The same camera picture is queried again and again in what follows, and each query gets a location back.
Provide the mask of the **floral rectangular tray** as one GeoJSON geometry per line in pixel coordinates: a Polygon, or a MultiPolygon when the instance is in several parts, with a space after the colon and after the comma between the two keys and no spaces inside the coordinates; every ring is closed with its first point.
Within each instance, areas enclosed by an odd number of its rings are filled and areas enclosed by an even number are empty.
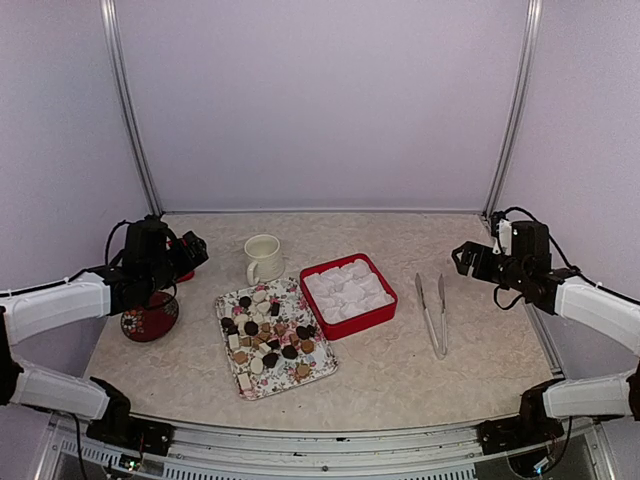
{"type": "Polygon", "coordinates": [[[284,391],[324,379],[338,369],[338,359],[325,338],[304,296],[300,283],[294,278],[281,278],[253,287],[243,288],[219,296],[214,304],[224,341],[224,351],[241,398],[259,400],[284,391]],[[256,291],[264,290],[269,301],[280,304],[277,317],[261,314],[253,300],[256,291]],[[243,296],[251,298],[248,308],[239,305],[243,296]],[[253,358],[263,358],[275,352],[279,355],[274,368],[264,366],[260,375],[250,370],[253,358]],[[308,377],[298,379],[296,366],[307,364],[308,377]],[[241,392],[237,376],[250,375],[253,389],[241,392]]]}

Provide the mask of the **white rectangular chocolate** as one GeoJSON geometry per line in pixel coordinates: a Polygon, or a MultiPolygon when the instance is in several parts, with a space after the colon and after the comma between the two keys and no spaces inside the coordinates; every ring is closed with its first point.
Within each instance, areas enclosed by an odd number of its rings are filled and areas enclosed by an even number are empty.
{"type": "Polygon", "coordinates": [[[238,384],[241,392],[247,392],[253,389],[251,378],[248,373],[246,372],[240,373],[237,376],[237,380],[238,380],[238,384]]]}

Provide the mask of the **aluminium front rail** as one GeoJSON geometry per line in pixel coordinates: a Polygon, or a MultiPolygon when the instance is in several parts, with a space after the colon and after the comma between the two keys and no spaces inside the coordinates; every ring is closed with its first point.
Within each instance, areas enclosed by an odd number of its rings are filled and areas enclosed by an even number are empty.
{"type": "Polygon", "coordinates": [[[615,479],[601,426],[575,420],[569,440],[486,454],[473,424],[355,432],[268,431],[178,423],[166,455],[77,437],[52,417],[30,479],[495,479],[513,463],[561,454],[538,479],[615,479]]]}

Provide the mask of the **left aluminium frame post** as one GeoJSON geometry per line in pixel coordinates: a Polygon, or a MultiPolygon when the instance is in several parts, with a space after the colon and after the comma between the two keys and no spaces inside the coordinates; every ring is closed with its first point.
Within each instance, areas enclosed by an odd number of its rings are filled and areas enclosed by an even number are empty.
{"type": "Polygon", "coordinates": [[[152,177],[151,169],[144,150],[142,137],[133,104],[127,78],[124,49],[119,30],[116,2],[101,0],[100,12],[105,33],[107,52],[120,103],[125,132],[131,147],[134,165],[141,183],[149,212],[162,216],[164,209],[152,177]]]}

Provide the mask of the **red box with paper cups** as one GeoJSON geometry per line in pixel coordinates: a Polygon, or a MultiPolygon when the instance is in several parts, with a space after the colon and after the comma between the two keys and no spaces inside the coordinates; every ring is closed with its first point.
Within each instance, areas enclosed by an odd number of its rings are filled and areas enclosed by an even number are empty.
{"type": "Polygon", "coordinates": [[[303,269],[300,285],[330,341],[385,323],[396,313],[397,294],[363,253],[303,269]]]}

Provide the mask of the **metal tongs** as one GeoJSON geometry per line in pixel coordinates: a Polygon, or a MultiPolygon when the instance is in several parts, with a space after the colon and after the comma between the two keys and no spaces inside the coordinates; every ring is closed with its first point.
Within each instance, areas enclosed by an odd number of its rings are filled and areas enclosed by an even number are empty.
{"type": "Polygon", "coordinates": [[[444,276],[440,274],[437,282],[439,295],[438,315],[433,315],[427,305],[422,277],[419,273],[415,275],[414,283],[434,354],[438,360],[444,360],[448,354],[448,322],[444,276]]]}

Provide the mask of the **red floral vase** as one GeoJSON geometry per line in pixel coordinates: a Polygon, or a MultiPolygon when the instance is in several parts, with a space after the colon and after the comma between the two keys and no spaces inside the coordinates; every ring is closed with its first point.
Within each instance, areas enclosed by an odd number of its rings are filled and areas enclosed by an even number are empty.
{"type": "Polygon", "coordinates": [[[164,337],[177,323],[179,303],[166,292],[156,292],[149,308],[137,307],[120,317],[122,333],[131,341],[149,343],[164,337]]]}

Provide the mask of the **white round chocolate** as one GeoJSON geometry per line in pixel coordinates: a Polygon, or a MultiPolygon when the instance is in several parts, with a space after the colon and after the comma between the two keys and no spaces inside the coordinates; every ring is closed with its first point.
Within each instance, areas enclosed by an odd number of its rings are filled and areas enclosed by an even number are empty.
{"type": "Polygon", "coordinates": [[[262,302],[266,298],[266,292],[264,290],[256,291],[253,295],[255,302],[262,302]]]}

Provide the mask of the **right aluminium frame post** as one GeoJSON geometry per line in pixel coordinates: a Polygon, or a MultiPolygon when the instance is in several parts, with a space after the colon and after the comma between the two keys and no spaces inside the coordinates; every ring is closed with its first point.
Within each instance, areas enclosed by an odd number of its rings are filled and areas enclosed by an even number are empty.
{"type": "Polygon", "coordinates": [[[519,127],[524,114],[527,92],[534,65],[536,44],[543,11],[542,0],[527,2],[523,40],[516,71],[515,86],[507,115],[504,135],[499,149],[498,163],[491,181],[483,216],[488,218],[498,207],[502,196],[513,151],[518,138],[519,127]]]}

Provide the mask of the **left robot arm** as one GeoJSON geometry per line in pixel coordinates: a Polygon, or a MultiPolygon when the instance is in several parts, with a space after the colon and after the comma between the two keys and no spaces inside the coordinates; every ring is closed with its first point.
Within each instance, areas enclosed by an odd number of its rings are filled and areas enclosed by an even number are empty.
{"type": "Polygon", "coordinates": [[[126,225],[115,257],[49,284],[1,294],[1,403],[66,412],[87,420],[89,438],[165,456],[174,428],[131,415],[131,402],[108,382],[83,379],[17,360],[12,346],[67,324],[151,307],[154,294],[208,259],[206,242],[189,231],[178,237],[159,217],[126,225]]]}

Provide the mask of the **caramel hexagon chocolate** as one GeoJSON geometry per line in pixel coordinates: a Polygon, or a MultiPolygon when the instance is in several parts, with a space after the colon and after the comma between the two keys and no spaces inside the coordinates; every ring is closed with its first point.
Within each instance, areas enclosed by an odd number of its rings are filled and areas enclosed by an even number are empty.
{"type": "Polygon", "coordinates": [[[295,374],[298,379],[303,379],[309,376],[311,368],[307,364],[299,364],[296,366],[295,374]]]}

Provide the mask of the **dark round fluted chocolate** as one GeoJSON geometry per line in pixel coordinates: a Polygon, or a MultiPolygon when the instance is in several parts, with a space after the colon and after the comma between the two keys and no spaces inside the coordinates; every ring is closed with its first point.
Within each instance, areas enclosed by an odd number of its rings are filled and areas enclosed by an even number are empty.
{"type": "Polygon", "coordinates": [[[243,308],[248,308],[252,303],[252,300],[248,296],[243,296],[239,299],[239,305],[243,308]]]}

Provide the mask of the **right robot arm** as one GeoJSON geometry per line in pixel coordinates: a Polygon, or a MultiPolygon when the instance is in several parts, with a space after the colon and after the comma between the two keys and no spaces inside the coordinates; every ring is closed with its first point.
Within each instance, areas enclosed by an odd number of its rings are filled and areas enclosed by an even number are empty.
{"type": "MultiPolygon", "coordinates": [[[[492,246],[467,241],[451,253],[457,272],[514,290],[520,300],[566,320],[578,322],[639,352],[639,303],[589,279],[576,265],[552,266],[557,243],[546,224],[533,217],[511,221],[506,212],[490,218],[492,246]]],[[[639,371],[582,380],[550,380],[526,390],[519,412],[485,421],[478,437],[486,454],[500,453],[559,438],[564,420],[576,417],[639,417],[639,371]]]]}

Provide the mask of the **white ribbed ceramic mug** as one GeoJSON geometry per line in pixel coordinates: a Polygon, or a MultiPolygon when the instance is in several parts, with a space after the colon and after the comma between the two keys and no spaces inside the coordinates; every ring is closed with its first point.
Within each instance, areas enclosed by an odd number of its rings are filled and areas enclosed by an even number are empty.
{"type": "Polygon", "coordinates": [[[246,279],[250,286],[270,282],[279,278],[285,271],[280,240],[270,234],[258,234],[244,244],[244,253],[248,260],[246,279]]]}

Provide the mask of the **aluminium frame post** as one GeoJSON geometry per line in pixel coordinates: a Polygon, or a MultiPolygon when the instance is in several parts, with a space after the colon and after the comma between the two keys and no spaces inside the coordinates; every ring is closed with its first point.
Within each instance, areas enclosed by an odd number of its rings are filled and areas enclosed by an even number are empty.
{"type": "Polygon", "coordinates": [[[524,114],[527,92],[534,65],[536,44],[543,11],[542,0],[527,2],[523,40],[516,71],[515,86],[507,115],[504,135],[499,149],[498,163],[491,181],[483,216],[488,218],[498,207],[502,196],[513,151],[518,138],[519,127],[524,114]]]}
{"type": "Polygon", "coordinates": [[[144,150],[142,137],[133,104],[127,78],[124,49],[119,30],[116,2],[101,0],[100,12],[105,33],[107,52],[120,103],[125,132],[131,147],[134,165],[141,183],[149,212],[162,216],[164,209],[152,177],[151,169],[144,150]]]}

